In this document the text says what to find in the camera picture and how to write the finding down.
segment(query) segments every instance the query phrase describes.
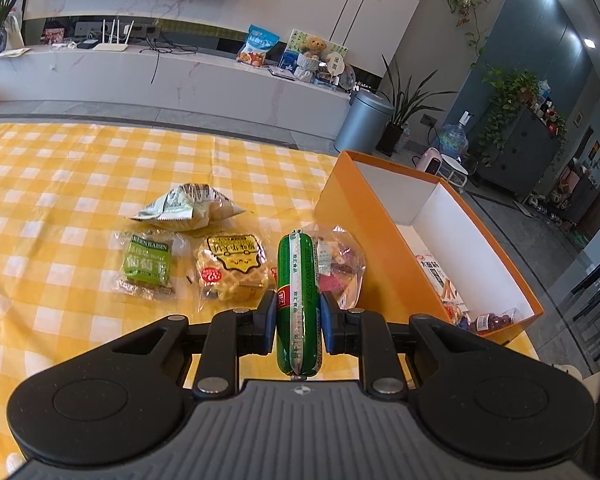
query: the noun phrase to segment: pastry in package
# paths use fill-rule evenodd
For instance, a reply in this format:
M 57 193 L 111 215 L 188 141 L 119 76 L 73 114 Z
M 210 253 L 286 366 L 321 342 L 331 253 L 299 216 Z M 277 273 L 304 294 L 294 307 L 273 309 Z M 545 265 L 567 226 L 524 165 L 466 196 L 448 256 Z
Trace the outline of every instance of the pastry in package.
M 191 231 L 244 211 L 207 184 L 182 184 L 140 210 L 131 219 L 173 231 Z
M 210 235 L 195 256 L 201 306 L 205 300 L 218 300 L 227 308 L 229 304 L 255 306 L 269 287 L 267 257 L 255 234 Z
M 446 311 L 449 321 L 458 326 L 463 318 L 468 320 L 469 311 L 464 301 L 433 254 L 416 254 L 416 260 L 420 263 L 431 285 L 433 285 L 433 288 L 440 296 L 440 301 L 442 301 L 442 306 Z

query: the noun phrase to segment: yellow checkered tablecloth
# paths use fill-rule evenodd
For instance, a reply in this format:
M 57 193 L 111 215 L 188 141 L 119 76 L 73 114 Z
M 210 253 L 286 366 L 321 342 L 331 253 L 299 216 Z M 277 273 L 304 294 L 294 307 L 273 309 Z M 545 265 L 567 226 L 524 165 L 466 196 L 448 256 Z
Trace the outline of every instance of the yellow checkered tablecloth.
M 126 216 L 171 187 L 210 184 L 250 212 L 242 230 L 270 248 L 313 221 L 335 159 L 222 137 L 96 124 L 0 124 L 0 478 L 18 448 L 6 403 L 26 377 L 168 314 L 207 322 L 176 273 L 176 299 L 112 292 Z M 275 251 L 270 252 L 275 261 Z M 533 354 L 528 339 L 519 350 Z M 357 360 L 324 360 L 318 379 L 356 377 Z M 242 377 L 283 378 L 275 355 L 240 360 Z

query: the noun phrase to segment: snack bag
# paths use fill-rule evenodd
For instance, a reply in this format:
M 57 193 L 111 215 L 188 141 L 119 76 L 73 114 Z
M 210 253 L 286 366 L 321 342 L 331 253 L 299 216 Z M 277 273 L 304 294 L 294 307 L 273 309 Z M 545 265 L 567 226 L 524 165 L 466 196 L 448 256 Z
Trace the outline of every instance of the snack bag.
M 311 237 L 293 231 L 278 246 L 278 368 L 292 379 L 312 377 L 322 365 L 320 307 Z
M 182 259 L 189 252 L 188 242 L 161 230 L 123 232 L 116 238 L 124 253 L 115 290 L 146 300 L 173 297 L 174 255 Z
M 140 210 L 131 219 L 173 231 L 191 231 L 244 211 L 207 184 L 182 184 Z
M 238 52 L 237 60 L 241 63 L 261 67 L 267 52 L 280 40 L 273 32 L 269 32 L 255 25 L 249 27 L 249 35 L 244 46 Z
M 415 256 L 431 285 L 440 296 L 440 301 L 442 301 L 449 322 L 456 326 L 460 326 L 463 319 L 465 322 L 470 322 L 469 309 L 467 309 L 460 294 L 458 294 L 458 290 L 445 274 L 445 271 L 442 270 L 433 254 L 425 253 L 416 254 Z
M 196 272 L 187 277 L 200 286 L 200 308 L 255 308 L 264 291 L 273 286 L 267 255 L 256 234 L 211 234 L 202 240 L 195 257 Z
M 365 253 L 354 237 L 337 226 L 331 231 L 309 232 L 315 245 L 318 288 L 330 291 L 340 308 L 356 306 L 365 272 Z

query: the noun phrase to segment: pink appliance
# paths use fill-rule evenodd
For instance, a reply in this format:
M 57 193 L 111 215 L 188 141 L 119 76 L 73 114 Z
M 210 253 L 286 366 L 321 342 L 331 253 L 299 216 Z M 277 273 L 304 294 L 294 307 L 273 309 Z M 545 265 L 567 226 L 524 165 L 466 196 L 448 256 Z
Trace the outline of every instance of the pink appliance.
M 440 152 L 436 148 L 429 148 L 422 154 L 422 157 L 416 166 L 416 170 L 435 175 L 438 172 L 440 165 L 442 165 Z

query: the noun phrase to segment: green sausage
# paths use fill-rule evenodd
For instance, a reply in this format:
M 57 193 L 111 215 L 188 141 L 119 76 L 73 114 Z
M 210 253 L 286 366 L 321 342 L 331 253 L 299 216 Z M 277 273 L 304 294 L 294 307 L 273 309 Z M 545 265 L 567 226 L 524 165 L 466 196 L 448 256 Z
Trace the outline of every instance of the green sausage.
M 311 377 L 322 365 L 322 334 L 311 237 L 293 231 L 278 245 L 278 367 L 288 376 Z

